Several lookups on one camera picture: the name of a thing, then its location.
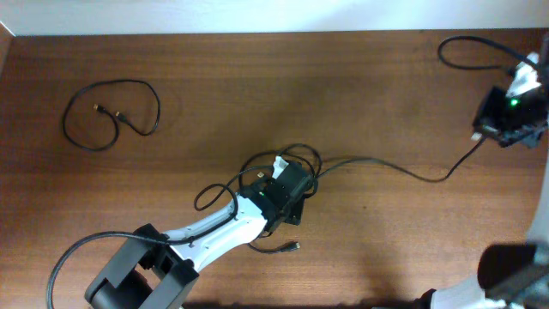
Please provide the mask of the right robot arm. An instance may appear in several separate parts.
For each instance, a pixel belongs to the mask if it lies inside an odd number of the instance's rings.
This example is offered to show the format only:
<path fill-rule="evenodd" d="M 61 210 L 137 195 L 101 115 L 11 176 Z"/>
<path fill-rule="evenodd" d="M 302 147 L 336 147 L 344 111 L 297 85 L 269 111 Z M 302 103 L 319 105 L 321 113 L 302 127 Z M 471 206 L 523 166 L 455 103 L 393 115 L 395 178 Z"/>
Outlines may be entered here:
<path fill-rule="evenodd" d="M 481 101 L 472 122 L 481 142 L 500 148 L 517 144 L 536 148 L 548 144 L 548 42 L 528 55 L 495 40 L 475 35 L 444 39 L 437 48 L 439 60 L 452 66 L 444 55 L 447 45 L 474 42 L 514 58 L 507 68 L 507 88 L 493 88 Z M 534 208 L 521 215 L 508 207 L 499 229 L 521 229 L 515 240 L 497 239 L 481 253 L 474 274 L 453 286 L 432 289 L 415 301 L 417 308 L 546 308 L 548 306 L 548 178 L 543 177 Z"/>

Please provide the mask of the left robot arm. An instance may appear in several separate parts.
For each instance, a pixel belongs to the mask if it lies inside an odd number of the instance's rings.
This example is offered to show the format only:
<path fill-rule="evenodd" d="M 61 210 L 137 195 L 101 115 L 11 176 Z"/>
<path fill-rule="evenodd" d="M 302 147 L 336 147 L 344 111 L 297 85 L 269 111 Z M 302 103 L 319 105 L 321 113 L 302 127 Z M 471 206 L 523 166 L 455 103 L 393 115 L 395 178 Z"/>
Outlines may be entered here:
<path fill-rule="evenodd" d="M 242 186 L 212 215 L 159 233 L 147 224 L 126 240 L 88 286 L 93 308 L 179 308 L 206 266 L 282 222 L 299 223 L 305 194 L 317 180 L 295 161 L 276 157 L 273 172 Z"/>

